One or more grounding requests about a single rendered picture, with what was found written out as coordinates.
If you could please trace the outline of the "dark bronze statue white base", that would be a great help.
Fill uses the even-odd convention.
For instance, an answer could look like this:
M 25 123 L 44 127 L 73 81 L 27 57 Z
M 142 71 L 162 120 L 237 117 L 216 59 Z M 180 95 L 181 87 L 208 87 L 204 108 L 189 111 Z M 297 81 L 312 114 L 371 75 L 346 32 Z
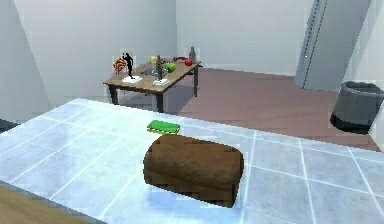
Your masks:
M 155 86 L 165 86 L 169 83 L 167 79 L 163 77 L 163 60 L 159 55 L 156 56 L 156 72 L 157 72 L 157 79 L 153 82 Z

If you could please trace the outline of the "grey fridge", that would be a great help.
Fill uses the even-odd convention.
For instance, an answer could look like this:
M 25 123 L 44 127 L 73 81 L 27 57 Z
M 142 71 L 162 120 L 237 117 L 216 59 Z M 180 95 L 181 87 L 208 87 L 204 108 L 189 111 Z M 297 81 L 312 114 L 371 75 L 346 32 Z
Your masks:
M 301 89 L 338 92 L 371 0 L 313 0 L 298 60 Z

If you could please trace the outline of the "brown wooden table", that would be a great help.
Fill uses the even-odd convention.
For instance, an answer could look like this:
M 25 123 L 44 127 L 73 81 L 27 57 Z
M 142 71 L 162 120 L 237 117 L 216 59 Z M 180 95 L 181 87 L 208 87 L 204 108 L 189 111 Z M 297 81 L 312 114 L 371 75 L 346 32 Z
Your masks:
M 152 75 L 145 75 L 144 71 L 151 68 L 151 63 L 140 65 L 132 72 L 133 75 L 141 77 L 141 80 L 136 83 L 123 82 L 123 79 L 128 76 L 127 72 L 114 75 L 112 78 L 104 81 L 104 84 L 108 86 L 111 101 L 114 105 L 118 105 L 118 90 L 127 90 L 145 94 L 151 94 L 156 96 L 157 109 L 160 113 L 164 112 L 163 96 L 164 93 L 173 87 L 176 83 L 182 80 L 189 73 L 193 74 L 193 92 L 194 96 L 197 96 L 198 87 L 198 69 L 200 67 L 200 61 L 194 62 L 191 66 L 186 66 L 183 61 L 176 62 L 176 70 L 173 73 L 167 74 L 165 79 L 169 81 L 165 86 L 156 86 L 153 84 L 155 77 Z

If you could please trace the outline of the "green sponge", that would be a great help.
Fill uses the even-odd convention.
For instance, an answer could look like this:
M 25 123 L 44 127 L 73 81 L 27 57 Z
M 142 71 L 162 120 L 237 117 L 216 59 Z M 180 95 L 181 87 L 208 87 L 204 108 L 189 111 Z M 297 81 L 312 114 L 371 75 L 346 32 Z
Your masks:
M 180 125 L 160 120 L 153 120 L 147 125 L 147 130 L 164 134 L 177 134 L 180 130 Z

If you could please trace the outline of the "black statue on white base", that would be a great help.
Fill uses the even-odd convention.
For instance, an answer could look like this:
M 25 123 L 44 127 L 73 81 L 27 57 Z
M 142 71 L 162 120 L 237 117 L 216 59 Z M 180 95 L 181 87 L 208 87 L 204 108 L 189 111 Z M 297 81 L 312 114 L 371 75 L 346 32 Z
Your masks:
M 125 83 L 137 83 L 137 82 L 141 81 L 142 78 L 140 76 L 133 76 L 132 75 L 133 58 L 128 53 L 124 53 L 122 55 L 122 58 L 126 62 L 126 67 L 127 67 L 127 71 L 128 71 L 128 76 L 123 79 L 123 82 L 125 82 Z

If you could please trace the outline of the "orange patterned round object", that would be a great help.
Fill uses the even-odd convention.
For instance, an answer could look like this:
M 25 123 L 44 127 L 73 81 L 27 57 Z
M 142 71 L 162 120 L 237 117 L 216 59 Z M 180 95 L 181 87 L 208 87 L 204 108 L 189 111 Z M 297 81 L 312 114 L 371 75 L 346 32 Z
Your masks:
M 123 58 L 119 58 L 113 63 L 113 68 L 116 74 L 119 74 L 126 66 L 127 62 Z

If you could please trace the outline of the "brown bread loaf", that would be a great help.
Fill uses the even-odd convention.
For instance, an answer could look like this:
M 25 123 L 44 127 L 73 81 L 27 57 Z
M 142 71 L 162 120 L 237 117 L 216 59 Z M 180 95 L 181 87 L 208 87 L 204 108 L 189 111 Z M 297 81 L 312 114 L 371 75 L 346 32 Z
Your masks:
M 244 157 L 228 145 L 165 134 L 151 144 L 143 164 L 146 184 L 231 208 L 239 190 Z

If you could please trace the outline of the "dark grey bin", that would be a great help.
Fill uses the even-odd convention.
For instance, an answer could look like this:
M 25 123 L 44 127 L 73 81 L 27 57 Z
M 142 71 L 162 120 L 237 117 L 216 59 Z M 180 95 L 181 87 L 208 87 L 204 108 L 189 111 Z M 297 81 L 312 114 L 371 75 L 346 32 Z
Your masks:
M 376 84 L 346 81 L 341 85 L 330 122 L 339 130 L 367 135 L 383 102 L 384 90 Z

